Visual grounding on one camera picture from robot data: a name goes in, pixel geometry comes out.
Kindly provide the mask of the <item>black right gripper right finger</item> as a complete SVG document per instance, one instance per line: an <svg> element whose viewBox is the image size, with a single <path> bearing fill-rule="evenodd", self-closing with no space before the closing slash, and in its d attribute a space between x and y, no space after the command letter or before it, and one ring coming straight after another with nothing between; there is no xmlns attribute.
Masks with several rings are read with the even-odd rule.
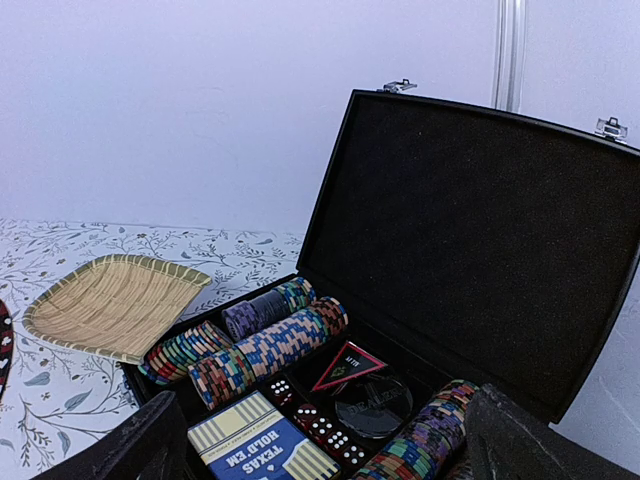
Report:
<svg viewBox="0 0 640 480"><path fill-rule="evenodd" d="M639 476L559 435L491 384L465 415L476 479L637 479Z"/></svg>

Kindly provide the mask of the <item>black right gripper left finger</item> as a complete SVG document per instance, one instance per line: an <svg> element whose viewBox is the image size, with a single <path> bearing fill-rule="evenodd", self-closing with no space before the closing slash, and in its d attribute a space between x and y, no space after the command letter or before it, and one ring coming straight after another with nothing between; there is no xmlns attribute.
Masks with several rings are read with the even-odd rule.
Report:
<svg viewBox="0 0 640 480"><path fill-rule="evenodd" d="M176 394L163 391L91 447L40 479L181 479L187 424Z"/></svg>

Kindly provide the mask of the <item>round red black poker mat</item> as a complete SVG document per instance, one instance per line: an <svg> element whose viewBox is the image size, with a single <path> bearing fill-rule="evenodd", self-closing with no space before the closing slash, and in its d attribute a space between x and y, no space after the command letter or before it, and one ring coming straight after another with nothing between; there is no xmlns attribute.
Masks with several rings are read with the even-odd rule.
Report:
<svg viewBox="0 0 640 480"><path fill-rule="evenodd" d="M13 355L13 321L3 301L0 301L0 398L6 390Z"/></svg>

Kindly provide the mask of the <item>blue Texas Hold'em card box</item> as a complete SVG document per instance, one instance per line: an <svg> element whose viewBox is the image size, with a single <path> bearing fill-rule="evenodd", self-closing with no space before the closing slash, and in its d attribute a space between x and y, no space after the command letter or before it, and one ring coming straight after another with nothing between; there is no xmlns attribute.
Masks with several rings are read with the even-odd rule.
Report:
<svg viewBox="0 0 640 480"><path fill-rule="evenodd" d="M341 467L256 391L188 429L217 479L337 479Z"/></svg>

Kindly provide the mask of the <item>right multicolour chip row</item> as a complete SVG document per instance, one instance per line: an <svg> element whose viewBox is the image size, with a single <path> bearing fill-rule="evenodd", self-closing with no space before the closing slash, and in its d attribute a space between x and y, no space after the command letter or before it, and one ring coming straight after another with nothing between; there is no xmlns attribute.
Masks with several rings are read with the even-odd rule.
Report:
<svg viewBox="0 0 640 480"><path fill-rule="evenodd" d="M466 441L465 417L479 387L455 379L354 475L356 479L434 479Z"/></svg>

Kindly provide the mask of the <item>middle long chip row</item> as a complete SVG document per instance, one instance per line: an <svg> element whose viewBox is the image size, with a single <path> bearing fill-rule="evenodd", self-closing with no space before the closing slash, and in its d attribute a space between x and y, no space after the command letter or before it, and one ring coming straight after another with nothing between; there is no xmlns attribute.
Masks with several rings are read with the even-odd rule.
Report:
<svg viewBox="0 0 640 480"><path fill-rule="evenodd" d="M206 408L213 410L312 353L347 325L344 306L325 296L197 362L188 374Z"/></svg>

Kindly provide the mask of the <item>clear round dealer button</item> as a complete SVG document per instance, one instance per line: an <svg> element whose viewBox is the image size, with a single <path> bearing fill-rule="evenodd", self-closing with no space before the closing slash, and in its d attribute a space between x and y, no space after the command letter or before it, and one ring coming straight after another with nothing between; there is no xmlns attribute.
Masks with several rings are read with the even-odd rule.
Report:
<svg viewBox="0 0 640 480"><path fill-rule="evenodd" d="M388 437L412 410L413 396L408 386L394 375L360 377L335 395L338 420L369 439Z"/></svg>

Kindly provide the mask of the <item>red die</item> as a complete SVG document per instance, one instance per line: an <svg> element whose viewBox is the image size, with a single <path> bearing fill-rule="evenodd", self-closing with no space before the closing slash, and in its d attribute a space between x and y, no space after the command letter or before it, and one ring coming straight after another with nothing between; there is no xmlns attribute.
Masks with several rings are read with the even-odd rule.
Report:
<svg viewBox="0 0 640 480"><path fill-rule="evenodd" d="M294 422L303 431L307 431L318 417L318 409L309 403L295 407L293 411Z"/></svg>
<svg viewBox="0 0 640 480"><path fill-rule="evenodd" d="M349 469L360 468L365 461L366 451L356 444L345 444L339 454L342 465Z"/></svg>
<svg viewBox="0 0 640 480"><path fill-rule="evenodd" d="M283 406L293 401L295 391L288 380L279 379L269 384L268 393L277 406Z"/></svg>
<svg viewBox="0 0 640 480"><path fill-rule="evenodd" d="M334 458L342 458L349 445L349 436L340 430L332 431L325 439L325 449Z"/></svg>
<svg viewBox="0 0 640 480"><path fill-rule="evenodd" d="M325 417L317 417L312 420L308 432L319 443L325 443L333 433L333 424Z"/></svg>

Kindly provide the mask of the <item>woven bamboo tray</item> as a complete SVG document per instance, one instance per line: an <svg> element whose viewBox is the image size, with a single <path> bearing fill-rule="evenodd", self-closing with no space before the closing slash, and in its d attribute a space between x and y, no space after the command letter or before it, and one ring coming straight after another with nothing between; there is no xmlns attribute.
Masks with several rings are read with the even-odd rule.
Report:
<svg viewBox="0 0 640 480"><path fill-rule="evenodd" d="M53 345L139 365L211 283L209 275L173 262L105 255L37 297L23 326Z"/></svg>

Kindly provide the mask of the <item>back purple black chip row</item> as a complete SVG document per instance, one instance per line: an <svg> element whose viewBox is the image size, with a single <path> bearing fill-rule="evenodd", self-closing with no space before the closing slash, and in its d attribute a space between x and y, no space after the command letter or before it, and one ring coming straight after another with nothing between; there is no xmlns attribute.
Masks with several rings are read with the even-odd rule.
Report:
<svg viewBox="0 0 640 480"><path fill-rule="evenodd" d="M223 310L221 316L231 338L238 342L309 306L316 298L311 283L295 277L253 299L239 301Z"/></svg>

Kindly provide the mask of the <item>red triangular all-in marker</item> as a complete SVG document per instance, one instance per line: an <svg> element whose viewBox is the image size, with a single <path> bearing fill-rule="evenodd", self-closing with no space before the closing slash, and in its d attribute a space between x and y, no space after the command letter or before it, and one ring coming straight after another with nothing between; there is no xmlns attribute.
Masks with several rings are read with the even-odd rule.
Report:
<svg viewBox="0 0 640 480"><path fill-rule="evenodd" d="M384 361L355 343L347 341L313 386L312 391L326 390L386 367L387 364Z"/></svg>

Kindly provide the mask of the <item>black poker set case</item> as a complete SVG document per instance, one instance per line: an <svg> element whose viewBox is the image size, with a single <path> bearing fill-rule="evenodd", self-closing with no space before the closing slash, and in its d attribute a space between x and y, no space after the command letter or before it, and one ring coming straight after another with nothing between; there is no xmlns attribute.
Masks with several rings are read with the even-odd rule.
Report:
<svg viewBox="0 0 640 480"><path fill-rule="evenodd" d="M223 310L295 277L311 283L316 300L344 306L346 329L213 410L189 374L165 386L137 367L125 376L141 403L175 393L187 432L258 391L332 457L294 422L294 408L312 404L366 451L361 467L455 379L493 385L553 430L594 366L638 265L636 149L486 108L355 91L295 273L169 338L204 321L231 338ZM364 376L394 375L413 396L409 417L388 437L361 437L338 420L335 395L358 378L312 391L347 341L387 364ZM295 391L283 406L268 393L279 379ZM332 458L340 479L356 479L361 467Z"/></svg>

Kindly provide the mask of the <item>aluminium frame post right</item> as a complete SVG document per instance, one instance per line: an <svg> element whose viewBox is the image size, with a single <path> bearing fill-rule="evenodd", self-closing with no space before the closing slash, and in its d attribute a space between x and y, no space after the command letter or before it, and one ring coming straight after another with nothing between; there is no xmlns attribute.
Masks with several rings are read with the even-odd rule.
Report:
<svg viewBox="0 0 640 480"><path fill-rule="evenodd" d="M497 5L492 105L498 110L517 113L524 77L527 1L500 0Z"/></svg>

